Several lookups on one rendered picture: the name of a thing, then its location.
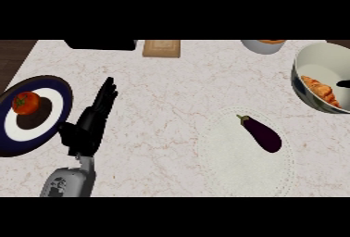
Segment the tan wooden board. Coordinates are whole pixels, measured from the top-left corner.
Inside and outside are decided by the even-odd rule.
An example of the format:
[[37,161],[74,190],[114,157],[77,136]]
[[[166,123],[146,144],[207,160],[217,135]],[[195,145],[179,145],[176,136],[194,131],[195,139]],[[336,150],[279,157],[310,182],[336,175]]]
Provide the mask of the tan wooden board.
[[180,41],[146,40],[142,55],[148,57],[180,57]]

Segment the black appliance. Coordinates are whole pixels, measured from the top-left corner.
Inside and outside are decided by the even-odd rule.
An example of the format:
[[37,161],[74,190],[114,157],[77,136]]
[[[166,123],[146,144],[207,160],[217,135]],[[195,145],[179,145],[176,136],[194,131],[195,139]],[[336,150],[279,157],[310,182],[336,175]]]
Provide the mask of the black appliance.
[[65,40],[73,49],[123,50],[133,51],[138,46],[136,40]]

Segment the purple eggplant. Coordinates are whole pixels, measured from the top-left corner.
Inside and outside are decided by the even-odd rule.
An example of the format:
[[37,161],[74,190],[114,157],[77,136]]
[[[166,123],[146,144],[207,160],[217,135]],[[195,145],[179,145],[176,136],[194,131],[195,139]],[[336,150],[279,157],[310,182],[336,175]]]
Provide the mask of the purple eggplant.
[[238,116],[241,125],[247,129],[254,141],[262,148],[276,153],[282,148],[282,139],[276,131],[250,116]]

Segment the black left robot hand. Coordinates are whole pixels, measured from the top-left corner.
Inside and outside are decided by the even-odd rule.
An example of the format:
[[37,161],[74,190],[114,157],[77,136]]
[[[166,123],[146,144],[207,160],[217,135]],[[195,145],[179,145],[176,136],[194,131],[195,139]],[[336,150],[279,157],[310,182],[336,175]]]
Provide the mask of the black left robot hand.
[[117,85],[114,84],[114,79],[108,77],[96,95],[93,105],[84,109],[77,123],[61,122],[58,124],[62,144],[68,147],[68,154],[71,156],[82,155],[92,157],[96,154],[117,96]]

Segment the white round placemat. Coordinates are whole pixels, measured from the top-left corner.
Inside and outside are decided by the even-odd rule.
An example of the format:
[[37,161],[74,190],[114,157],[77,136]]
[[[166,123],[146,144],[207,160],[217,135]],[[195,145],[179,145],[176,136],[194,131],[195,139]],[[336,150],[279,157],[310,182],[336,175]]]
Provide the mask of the white round placemat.
[[[256,142],[241,117],[250,116],[282,139],[271,153]],[[222,108],[198,134],[198,158],[209,188],[219,196],[287,196],[294,182],[294,156],[284,130],[257,110]]]

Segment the small grey bowl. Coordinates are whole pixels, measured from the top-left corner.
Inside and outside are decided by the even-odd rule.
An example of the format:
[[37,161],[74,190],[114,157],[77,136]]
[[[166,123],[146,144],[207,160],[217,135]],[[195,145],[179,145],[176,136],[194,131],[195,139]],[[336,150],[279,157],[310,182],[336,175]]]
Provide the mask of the small grey bowl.
[[285,40],[242,40],[242,44],[251,52],[272,55],[281,50]]

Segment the golden croissant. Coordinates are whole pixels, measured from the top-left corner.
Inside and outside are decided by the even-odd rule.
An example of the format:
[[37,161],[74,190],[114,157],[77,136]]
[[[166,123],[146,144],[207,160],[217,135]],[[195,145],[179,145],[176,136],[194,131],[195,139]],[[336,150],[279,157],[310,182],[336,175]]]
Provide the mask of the golden croissant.
[[333,88],[310,77],[303,76],[302,79],[313,94],[318,95],[330,105],[341,107],[333,92]]

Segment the red tomato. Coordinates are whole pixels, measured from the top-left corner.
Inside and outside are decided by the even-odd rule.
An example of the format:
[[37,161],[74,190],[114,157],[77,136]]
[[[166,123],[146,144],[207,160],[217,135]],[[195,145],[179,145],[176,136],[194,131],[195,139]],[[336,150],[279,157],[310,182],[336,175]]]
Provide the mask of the red tomato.
[[40,107],[40,95],[34,92],[21,92],[12,100],[12,110],[18,115],[33,114]]

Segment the white bowl with blue rim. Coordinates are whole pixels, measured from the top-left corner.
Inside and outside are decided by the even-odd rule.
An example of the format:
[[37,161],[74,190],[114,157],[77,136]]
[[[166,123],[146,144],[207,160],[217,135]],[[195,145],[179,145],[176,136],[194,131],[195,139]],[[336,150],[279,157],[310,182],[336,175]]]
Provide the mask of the white bowl with blue rim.
[[[306,76],[328,85],[340,106],[328,104],[310,91],[302,77]],[[331,114],[350,114],[350,88],[337,85],[350,80],[350,49],[331,43],[316,43],[299,52],[293,70],[291,86],[305,103],[316,110]]]

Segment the blue and white plate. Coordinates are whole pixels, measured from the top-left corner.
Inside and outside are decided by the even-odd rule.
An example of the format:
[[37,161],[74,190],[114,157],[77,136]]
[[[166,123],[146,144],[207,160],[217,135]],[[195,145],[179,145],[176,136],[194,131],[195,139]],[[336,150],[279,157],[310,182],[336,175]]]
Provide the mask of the blue and white plate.
[[[43,106],[37,114],[19,116],[12,109],[12,100],[25,91],[39,94]],[[49,141],[58,123],[68,118],[73,98],[68,82],[49,75],[25,79],[0,94],[0,157],[19,156]]]

